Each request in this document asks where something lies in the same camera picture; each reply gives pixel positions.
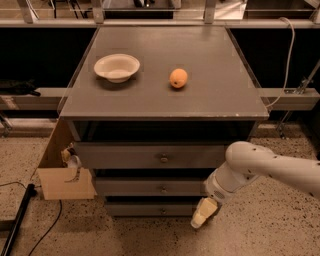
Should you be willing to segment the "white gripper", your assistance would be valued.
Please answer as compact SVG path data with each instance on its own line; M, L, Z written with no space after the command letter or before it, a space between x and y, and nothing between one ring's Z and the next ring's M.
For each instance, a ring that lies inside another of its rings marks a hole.
M218 209L218 203L226 203L241 188L258 178L251 173L240 173L233 170L226 162L215 169L204 182L206 195L202 198L191 219L191 226L200 228Z

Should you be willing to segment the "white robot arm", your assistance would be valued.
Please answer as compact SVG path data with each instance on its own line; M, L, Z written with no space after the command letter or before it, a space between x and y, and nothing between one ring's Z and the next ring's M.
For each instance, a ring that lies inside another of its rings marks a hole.
M226 149L225 162L204 181L205 196L196 207L191 226L200 228L220 204L259 176L273 178L320 199L319 161L281 156L269 148L239 141Z

